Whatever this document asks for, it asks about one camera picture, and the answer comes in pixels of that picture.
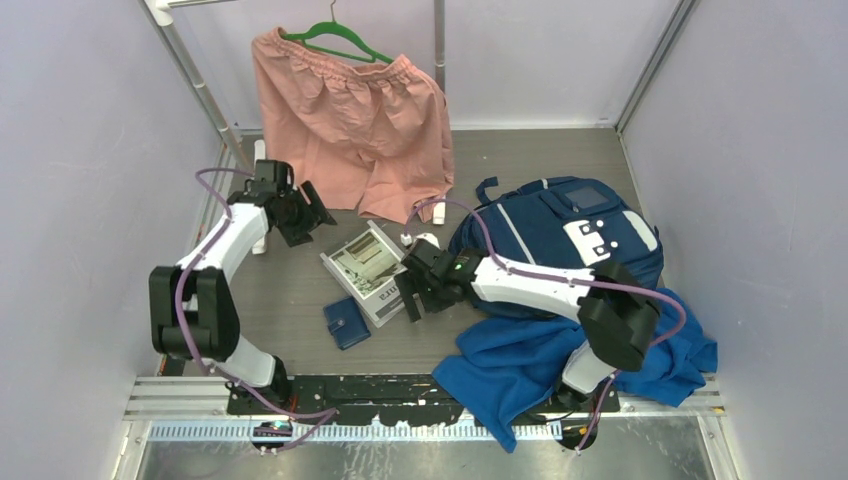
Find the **grey magazine stack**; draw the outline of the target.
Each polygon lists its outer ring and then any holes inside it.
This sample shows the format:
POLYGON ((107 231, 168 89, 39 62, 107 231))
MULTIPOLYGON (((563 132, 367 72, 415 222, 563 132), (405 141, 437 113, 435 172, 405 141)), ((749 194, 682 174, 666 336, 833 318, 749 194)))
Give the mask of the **grey magazine stack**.
POLYGON ((400 247, 372 220, 350 240, 320 254, 328 272, 380 328, 404 308, 395 276, 405 271, 400 247))

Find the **navy blue backpack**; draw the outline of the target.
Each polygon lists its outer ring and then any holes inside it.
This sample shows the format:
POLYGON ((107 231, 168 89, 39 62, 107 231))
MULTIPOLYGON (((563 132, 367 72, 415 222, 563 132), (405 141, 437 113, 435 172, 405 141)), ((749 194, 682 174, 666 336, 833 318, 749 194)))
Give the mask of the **navy blue backpack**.
POLYGON ((484 179, 476 212, 495 252, 533 265, 579 269, 613 261, 644 288, 658 286, 664 268, 658 230, 605 183, 573 176, 542 178, 496 198, 484 179))

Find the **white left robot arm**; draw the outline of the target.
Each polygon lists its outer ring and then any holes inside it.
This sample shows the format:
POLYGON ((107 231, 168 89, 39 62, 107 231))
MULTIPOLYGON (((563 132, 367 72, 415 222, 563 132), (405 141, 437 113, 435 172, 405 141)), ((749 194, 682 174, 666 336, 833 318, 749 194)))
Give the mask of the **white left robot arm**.
POLYGON ((222 372, 239 388, 253 388, 269 413, 285 409, 292 388, 283 362, 241 333, 230 281, 253 246, 278 231, 296 247, 335 220, 310 182, 297 183, 293 167, 259 160, 242 190, 223 201, 222 218, 189 254, 155 267, 148 279, 152 345, 173 358, 222 372))

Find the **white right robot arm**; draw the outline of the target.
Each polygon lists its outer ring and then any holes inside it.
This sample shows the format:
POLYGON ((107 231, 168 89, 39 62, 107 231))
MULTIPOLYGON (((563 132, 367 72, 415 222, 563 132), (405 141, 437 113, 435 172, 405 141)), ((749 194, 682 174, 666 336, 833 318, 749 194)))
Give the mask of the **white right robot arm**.
POLYGON ((576 321, 584 343, 555 384, 558 403, 582 409, 602 380, 641 370, 660 308, 651 291, 615 262, 597 268, 557 269, 505 259, 483 250, 452 254, 431 234, 401 237, 406 252, 395 277, 413 321, 473 300, 521 305, 576 321))

